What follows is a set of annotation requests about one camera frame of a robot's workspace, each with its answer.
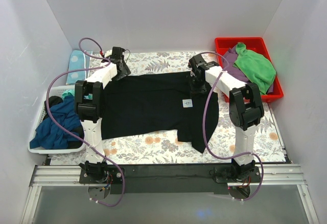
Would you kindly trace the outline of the black t-shirt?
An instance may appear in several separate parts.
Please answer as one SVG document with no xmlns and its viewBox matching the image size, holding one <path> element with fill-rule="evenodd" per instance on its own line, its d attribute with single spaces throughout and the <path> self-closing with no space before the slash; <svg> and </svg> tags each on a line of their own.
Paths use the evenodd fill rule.
<svg viewBox="0 0 327 224">
<path fill-rule="evenodd" d="M 189 72 L 127 76 L 104 89 L 102 139 L 176 130 L 178 140 L 205 151 L 218 125 L 218 95 L 191 98 Z"/>
</svg>

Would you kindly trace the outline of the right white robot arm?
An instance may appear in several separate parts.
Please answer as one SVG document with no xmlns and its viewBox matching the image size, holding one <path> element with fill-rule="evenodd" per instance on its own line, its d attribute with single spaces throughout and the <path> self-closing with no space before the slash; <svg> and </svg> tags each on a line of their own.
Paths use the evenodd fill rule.
<svg viewBox="0 0 327 224">
<path fill-rule="evenodd" d="M 235 151 L 228 157 L 231 164 L 217 176 L 242 182 L 255 171 L 255 160 L 258 159 L 253 147 L 256 128 L 264 116 L 260 90 L 255 83 L 236 79 L 217 62 L 206 62 L 202 55 L 193 56 L 188 63 L 191 93 L 203 94 L 206 84 L 211 86 L 209 96 L 222 91 L 229 98 L 229 117 L 236 129 Z"/>
</svg>

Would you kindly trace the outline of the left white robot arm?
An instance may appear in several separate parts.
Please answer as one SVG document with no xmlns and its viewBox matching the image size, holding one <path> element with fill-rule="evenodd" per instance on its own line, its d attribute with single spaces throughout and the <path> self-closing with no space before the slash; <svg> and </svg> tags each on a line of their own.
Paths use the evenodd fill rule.
<svg viewBox="0 0 327 224">
<path fill-rule="evenodd" d="M 101 123 L 105 113 L 104 88 L 111 81 L 118 81 L 128 75 L 125 49 L 113 47 L 107 60 L 102 60 L 100 69 L 83 81 L 75 83 L 75 113 L 78 115 L 84 131 L 86 146 L 85 163 L 81 164 L 87 176 L 97 183 L 109 178 L 108 165 L 102 143 Z"/>
</svg>

